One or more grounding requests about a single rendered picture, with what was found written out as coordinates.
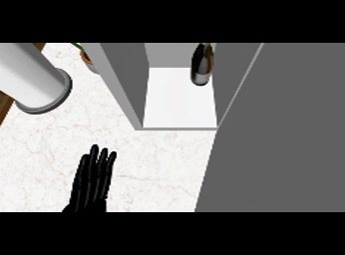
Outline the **dark wine bottle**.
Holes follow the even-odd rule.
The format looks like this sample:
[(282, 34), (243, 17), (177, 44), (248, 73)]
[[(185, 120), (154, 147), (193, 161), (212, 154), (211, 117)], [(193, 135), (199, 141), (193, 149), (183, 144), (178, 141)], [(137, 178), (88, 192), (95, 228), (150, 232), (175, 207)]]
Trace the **dark wine bottle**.
[(209, 82), (214, 68), (214, 50), (209, 43), (200, 43), (191, 56), (190, 79), (197, 86)]

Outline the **white cylinder with grey rim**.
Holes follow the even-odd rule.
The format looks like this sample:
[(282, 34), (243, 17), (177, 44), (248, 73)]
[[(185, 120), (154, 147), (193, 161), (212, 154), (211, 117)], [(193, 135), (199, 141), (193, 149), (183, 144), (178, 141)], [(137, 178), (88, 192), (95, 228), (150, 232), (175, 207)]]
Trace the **white cylinder with grey rim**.
[(72, 90), (69, 73), (52, 65), (33, 43), (0, 43), (0, 91), (24, 113), (52, 111)]

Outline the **dark grey cabinet door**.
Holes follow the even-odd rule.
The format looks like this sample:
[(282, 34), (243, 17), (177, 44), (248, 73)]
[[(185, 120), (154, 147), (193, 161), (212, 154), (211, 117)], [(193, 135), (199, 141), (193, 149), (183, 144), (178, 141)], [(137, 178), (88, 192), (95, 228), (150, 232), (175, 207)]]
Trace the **dark grey cabinet door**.
[(217, 132), (199, 211), (345, 211), (345, 44), (268, 44)]

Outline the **grey white open cabinet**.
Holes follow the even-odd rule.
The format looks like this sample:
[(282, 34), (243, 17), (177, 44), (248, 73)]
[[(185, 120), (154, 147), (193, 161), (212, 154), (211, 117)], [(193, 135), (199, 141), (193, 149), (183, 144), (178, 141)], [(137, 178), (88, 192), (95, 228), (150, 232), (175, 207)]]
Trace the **grey white open cabinet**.
[(264, 45), (215, 43), (208, 84), (190, 79), (194, 43), (86, 43), (95, 68), (137, 130), (217, 130)]

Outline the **orange pot with green plant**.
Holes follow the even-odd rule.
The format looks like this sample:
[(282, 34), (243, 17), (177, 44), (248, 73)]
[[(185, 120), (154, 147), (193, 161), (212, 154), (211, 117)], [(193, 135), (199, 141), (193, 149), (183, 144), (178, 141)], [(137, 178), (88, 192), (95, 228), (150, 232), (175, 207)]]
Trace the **orange pot with green plant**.
[(91, 60), (91, 58), (89, 58), (89, 55), (88, 55), (88, 53), (86, 53), (86, 51), (85, 51), (83, 46), (82, 46), (79, 43), (72, 43), (72, 45), (73, 45), (73, 46), (79, 49), (79, 51), (81, 51), (82, 60), (83, 60), (83, 62), (85, 62), (85, 64), (86, 64), (89, 70), (94, 72), (94, 74), (100, 75), (98, 70), (97, 70), (95, 65), (94, 65), (94, 62), (92, 62), (92, 60)]

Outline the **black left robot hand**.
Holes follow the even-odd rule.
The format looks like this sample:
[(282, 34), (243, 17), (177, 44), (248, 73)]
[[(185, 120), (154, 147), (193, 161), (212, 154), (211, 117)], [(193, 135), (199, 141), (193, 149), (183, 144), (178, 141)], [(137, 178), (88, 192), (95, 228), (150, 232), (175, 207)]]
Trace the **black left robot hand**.
[(107, 211), (107, 199), (113, 182), (117, 153), (92, 145), (82, 156), (76, 171), (70, 202), (64, 212), (101, 213)]

